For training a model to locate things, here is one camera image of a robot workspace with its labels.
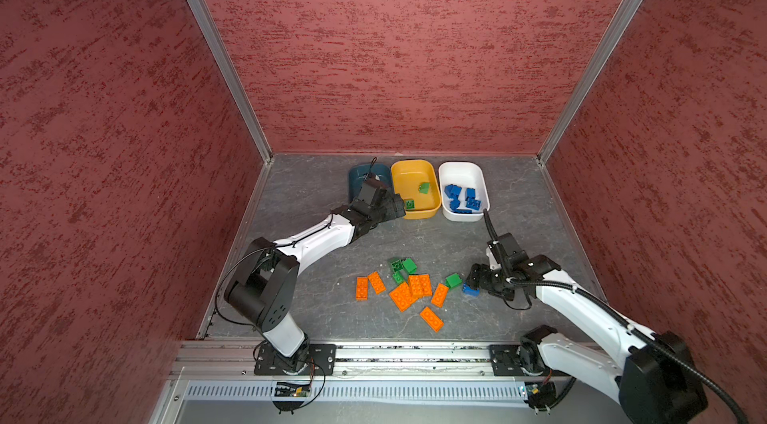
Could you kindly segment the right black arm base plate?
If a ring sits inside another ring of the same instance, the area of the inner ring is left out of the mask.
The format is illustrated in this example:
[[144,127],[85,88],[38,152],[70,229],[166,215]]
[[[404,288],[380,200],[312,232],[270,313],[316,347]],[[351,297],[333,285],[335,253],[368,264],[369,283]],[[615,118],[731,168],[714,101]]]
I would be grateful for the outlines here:
[[491,344],[489,361],[495,377],[539,376],[540,369],[535,367],[535,360],[528,345]]

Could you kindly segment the dark teal plastic bin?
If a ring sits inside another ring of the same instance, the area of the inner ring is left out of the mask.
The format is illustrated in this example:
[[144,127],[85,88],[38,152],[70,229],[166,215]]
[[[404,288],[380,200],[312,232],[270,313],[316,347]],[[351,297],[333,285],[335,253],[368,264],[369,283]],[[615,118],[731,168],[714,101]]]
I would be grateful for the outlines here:
[[[397,208],[393,202],[393,176],[388,166],[378,164],[374,160],[369,164],[360,164],[351,168],[348,179],[350,207],[355,212],[371,216],[373,212],[380,210],[389,220],[397,218]],[[387,190],[385,197],[378,204],[372,204],[374,192],[365,190],[367,180],[377,180]]]

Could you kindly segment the white plastic bin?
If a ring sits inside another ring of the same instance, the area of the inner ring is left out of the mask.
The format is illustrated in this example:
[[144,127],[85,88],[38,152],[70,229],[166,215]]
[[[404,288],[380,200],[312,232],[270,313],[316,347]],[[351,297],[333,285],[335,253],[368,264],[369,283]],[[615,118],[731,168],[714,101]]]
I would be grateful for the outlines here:
[[[491,208],[491,203],[489,202],[489,192],[487,191],[483,170],[477,164],[473,162],[444,162],[437,170],[437,177],[439,178],[441,198],[443,199],[441,210],[447,220],[450,222],[479,222],[483,220],[483,213]],[[445,186],[448,184],[456,184],[463,188],[459,197],[461,202],[459,208],[465,208],[466,210],[469,210],[465,206],[467,188],[474,188],[477,192],[476,200],[481,201],[481,210],[479,212],[474,210],[473,214],[455,214],[449,208],[451,201],[445,195]]]

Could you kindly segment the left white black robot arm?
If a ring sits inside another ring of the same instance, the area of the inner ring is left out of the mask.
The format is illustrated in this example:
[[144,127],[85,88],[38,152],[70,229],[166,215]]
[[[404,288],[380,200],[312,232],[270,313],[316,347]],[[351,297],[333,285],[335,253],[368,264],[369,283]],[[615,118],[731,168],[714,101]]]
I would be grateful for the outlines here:
[[367,178],[349,204],[311,228],[275,242],[254,240],[234,266],[223,298],[263,336],[278,365],[298,374],[310,365],[309,337],[290,314],[300,274],[379,224],[404,216],[403,198],[381,180]]

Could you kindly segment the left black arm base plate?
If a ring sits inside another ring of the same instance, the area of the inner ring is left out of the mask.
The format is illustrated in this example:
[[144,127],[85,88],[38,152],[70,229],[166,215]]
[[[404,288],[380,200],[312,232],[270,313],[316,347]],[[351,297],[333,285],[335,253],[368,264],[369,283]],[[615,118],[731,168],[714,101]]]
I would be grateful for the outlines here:
[[269,343],[254,350],[257,376],[330,376],[334,373],[338,347],[335,344],[304,343],[291,357]]

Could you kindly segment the yellow plastic bin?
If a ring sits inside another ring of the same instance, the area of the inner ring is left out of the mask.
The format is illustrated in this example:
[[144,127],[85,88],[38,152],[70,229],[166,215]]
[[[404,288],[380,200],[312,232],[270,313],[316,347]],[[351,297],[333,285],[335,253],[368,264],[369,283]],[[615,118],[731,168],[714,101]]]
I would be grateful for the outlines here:
[[[433,218],[441,208],[441,191],[433,165],[427,160],[399,160],[391,166],[393,188],[403,201],[413,200],[415,208],[405,210],[406,220]],[[428,194],[419,193],[419,185],[428,182]]]

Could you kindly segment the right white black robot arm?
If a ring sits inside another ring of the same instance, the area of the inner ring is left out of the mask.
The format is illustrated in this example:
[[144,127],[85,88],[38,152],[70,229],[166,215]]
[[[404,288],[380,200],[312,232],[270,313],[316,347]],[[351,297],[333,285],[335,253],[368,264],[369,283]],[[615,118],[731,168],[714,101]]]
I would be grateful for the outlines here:
[[687,344],[672,332],[659,334],[624,316],[580,286],[559,264],[528,256],[512,234],[489,231],[488,264],[474,264],[465,281],[509,303],[518,293],[527,305],[538,301],[566,317],[590,337],[578,344],[549,325],[527,332],[512,350],[495,347],[495,374],[513,370],[531,377],[555,371],[569,376],[563,390],[539,387],[529,397],[534,411],[549,410],[582,382],[615,401],[633,423],[688,423],[708,406],[711,390],[739,423],[748,420],[739,404],[699,371]]

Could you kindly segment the blue lego pair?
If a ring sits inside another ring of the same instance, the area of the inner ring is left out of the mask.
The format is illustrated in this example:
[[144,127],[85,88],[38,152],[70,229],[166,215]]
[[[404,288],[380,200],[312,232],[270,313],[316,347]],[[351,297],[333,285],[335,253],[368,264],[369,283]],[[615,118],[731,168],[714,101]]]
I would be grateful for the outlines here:
[[456,184],[448,184],[445,186],[445,195],[449,200],[458,200],[461,196],[461,191],[463,188],[461,186],[457,186]]

